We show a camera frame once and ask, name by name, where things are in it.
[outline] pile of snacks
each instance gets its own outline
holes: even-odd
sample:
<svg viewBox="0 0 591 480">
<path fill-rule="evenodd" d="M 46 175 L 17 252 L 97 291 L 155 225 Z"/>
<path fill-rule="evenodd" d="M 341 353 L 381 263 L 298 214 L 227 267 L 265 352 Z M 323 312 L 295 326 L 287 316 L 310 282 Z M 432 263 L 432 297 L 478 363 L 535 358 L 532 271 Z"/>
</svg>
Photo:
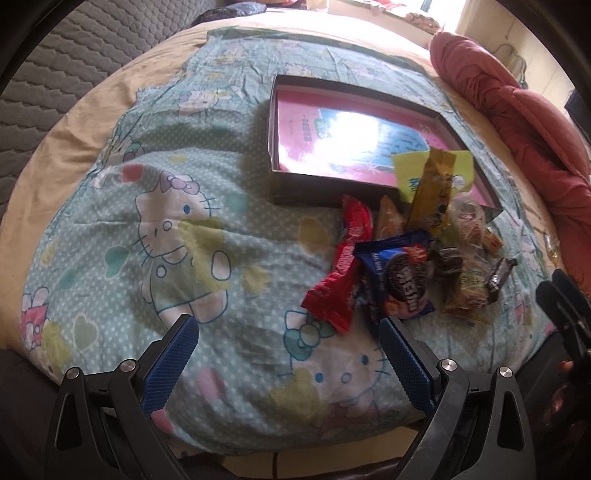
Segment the pile of snacks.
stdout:
<svg viewBox="0 0 591 480">
<path fill-rule="evenodd" d="M 385 316 L 408 320 L 434 311 L 428 290 L 438 283 L 444 312 L 488 323 L 478 309 L 499 299 L 517 261 L 498 256 L 503 242 L 486 225 L 481 205 L 467 193 L 452 198 L 455 159 L 431 149 L 406 219 L 385 196 L 372 228 L 369 209 L 344 197 L 345 234 L 334 270 L 302 306 L 346 333 L 360 282 L 374 326 Z"/>
</svg>

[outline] gray quilted fabric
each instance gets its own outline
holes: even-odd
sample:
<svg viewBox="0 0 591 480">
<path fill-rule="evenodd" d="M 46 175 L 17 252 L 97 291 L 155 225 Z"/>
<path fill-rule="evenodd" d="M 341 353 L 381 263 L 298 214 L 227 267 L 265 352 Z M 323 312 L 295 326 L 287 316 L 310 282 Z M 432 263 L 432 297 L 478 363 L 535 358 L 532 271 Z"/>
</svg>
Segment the gray quilted fabric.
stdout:
<svg viewBox="0 0 591 480">
<path fill-rule="evenodd" d="M 51 127 L 91 88 L 222 0 L 87 0 L 31 52 L 0 96 L 0 218 Z"/>
</svg>

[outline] cookie image on package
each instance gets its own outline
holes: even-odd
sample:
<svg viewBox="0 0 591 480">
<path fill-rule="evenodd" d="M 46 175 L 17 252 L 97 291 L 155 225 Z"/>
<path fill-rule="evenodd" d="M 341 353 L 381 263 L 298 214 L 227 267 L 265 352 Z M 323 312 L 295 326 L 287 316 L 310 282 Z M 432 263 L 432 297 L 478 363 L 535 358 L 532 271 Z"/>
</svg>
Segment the cookie image on package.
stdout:
<svg viewBox="0 0 591 480">
<path fill-rule="evenodd" d="M 412 264 L 407 253 L 400 253 L 388 260 L 385 273 L 386 290 L 393 298 L 406 303 L 411 313 L 423 308 L 427 284 L 424 262 Z"/>
</svg>

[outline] light blue polka dot sheet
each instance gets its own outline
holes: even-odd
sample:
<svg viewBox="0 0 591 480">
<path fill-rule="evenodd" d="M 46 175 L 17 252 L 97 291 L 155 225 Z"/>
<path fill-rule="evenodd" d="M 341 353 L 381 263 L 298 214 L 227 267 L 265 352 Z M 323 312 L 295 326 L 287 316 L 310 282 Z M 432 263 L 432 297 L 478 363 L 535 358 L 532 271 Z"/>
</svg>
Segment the light blue polka dot sheet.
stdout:
<svg viewBox="0 0 591 480">
<path fill-rule="evenodd" d="M 340 336 L 300 307 L 330 270 L 340 211 L 269 199 L 267 112 L 279 73 L 440 112 L 501 198 L 493 227 L 519 266 L 487 307 L 493 325 L 435 312 L 406 323 L 417 339 L 490 372 L 519 368 L 548 332 L 534 301 L 547 273 L 515 184 L 420 67 L 305 35 L 215 30 L 167 85 L 138 92 L 51 221 L 20 329 L 31 360 L 58 380 L 73 365 L 92 373 L 137 358 L 180 314 L 194 315 L 199 344 L 154 418 L 226 455 L 356 440 L 419 418 L 359 312 Z"/>
</svg>

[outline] oreo package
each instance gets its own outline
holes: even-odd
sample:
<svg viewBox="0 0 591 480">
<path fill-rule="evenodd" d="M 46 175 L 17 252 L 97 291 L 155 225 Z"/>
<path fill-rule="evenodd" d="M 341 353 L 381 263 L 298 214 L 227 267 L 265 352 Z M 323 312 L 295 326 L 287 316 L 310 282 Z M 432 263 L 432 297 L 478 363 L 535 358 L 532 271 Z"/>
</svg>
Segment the oreo package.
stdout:
<svg viewBox="0 0 591 480">
<path fill-rule="evenodd" d="M 384 240 L 355 245 L 363 264 L 375 322 L 389 315 L 408 320 L 435 310 L 427 296 L 427 248 L 431 235 L 415 230 Z"/>
</svg>

